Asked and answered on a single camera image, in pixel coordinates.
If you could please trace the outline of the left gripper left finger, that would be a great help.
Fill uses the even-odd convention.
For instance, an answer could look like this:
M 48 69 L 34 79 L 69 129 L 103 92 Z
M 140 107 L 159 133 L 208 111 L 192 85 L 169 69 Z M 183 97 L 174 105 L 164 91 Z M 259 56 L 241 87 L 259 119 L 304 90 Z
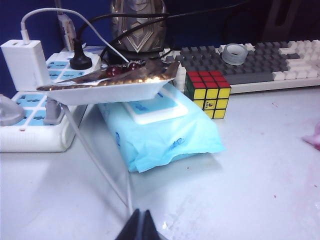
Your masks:
M 136 209 L 128 221 L 125 223 L 122 230 L 119 232 L 116 240 L 135 240 L 138 232 L 138 225 L 141 211 Z

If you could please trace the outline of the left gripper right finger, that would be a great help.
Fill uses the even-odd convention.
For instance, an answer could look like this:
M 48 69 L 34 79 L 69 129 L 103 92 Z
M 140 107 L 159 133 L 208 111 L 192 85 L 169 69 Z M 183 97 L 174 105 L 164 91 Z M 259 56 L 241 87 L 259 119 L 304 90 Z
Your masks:
M 163 240 L 162 235 L 157 231 L 153 217 L 149 210 L 144 213 L 142 225 L 142 239 L 143 240 Z

